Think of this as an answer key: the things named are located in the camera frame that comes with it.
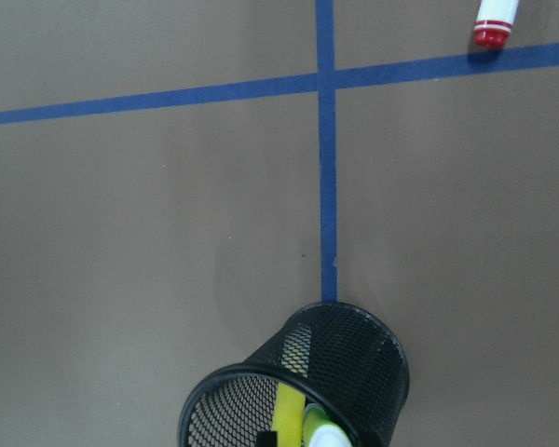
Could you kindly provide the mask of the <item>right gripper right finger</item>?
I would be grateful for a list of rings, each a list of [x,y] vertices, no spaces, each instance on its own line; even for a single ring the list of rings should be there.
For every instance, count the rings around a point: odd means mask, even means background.
[[[355,443],[356,447],[384,447],[385,444],[376,431],[362,432]]]

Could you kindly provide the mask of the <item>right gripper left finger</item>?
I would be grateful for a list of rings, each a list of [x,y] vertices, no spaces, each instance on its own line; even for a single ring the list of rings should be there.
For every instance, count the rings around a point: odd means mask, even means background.
[[[257,433],[255,447],[278,447],[279,437],[277,431],[261,431]]]

